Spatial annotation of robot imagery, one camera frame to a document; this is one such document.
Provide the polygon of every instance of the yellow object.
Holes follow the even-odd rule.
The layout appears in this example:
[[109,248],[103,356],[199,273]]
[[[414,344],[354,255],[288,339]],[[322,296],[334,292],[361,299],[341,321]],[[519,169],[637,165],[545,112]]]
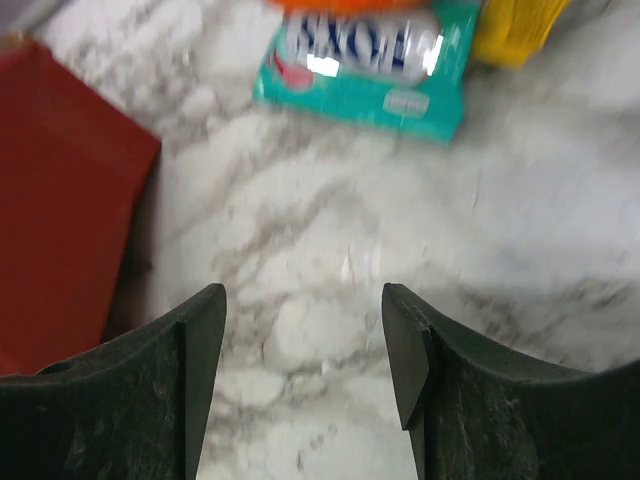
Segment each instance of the yellow object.
[[501,67],[521,67],[542,49],[569,1],[488,0],[478,20],[473,56]]

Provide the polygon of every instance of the orange lid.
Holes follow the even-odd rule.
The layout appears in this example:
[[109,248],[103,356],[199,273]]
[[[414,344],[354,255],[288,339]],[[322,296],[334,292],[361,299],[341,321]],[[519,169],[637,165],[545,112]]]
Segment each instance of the orange lid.
[[338,15],[402,10],[430,3],[428,0],[271,0],[271,2],[282,5],[285,11],[317,10]]

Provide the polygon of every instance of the marble countertop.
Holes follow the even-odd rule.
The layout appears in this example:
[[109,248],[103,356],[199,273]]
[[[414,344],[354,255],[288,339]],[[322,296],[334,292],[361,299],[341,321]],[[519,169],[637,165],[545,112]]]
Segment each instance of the marble countertop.
[[41,32],[164,142],[116,321],[227,287],[201,480],[415,478],[384,282],[552,362],[640,357],[635,0],[470,75],[449,148],[254,106],[279,21],[258,0],[77,0]]

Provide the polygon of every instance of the teal snack bag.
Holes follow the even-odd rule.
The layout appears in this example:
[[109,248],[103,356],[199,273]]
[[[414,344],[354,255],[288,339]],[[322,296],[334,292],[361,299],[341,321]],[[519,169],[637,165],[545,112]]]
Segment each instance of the teal snack bag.
[[359,17],[290,14],[254,99],[449,143],[464,116],[477,13],[477,5],[440,3]]

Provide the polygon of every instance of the orange object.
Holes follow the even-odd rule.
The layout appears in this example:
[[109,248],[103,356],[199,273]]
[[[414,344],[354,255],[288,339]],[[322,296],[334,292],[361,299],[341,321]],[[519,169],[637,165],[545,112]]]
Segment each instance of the orange object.
[[57,63],[0,39],[0,375],[100,343],[160,142]]
[[282,5],[285,11],[317,10],[336,15],[352,15],[364,12],[406,10],[428,5],[427,0],[271,0]]

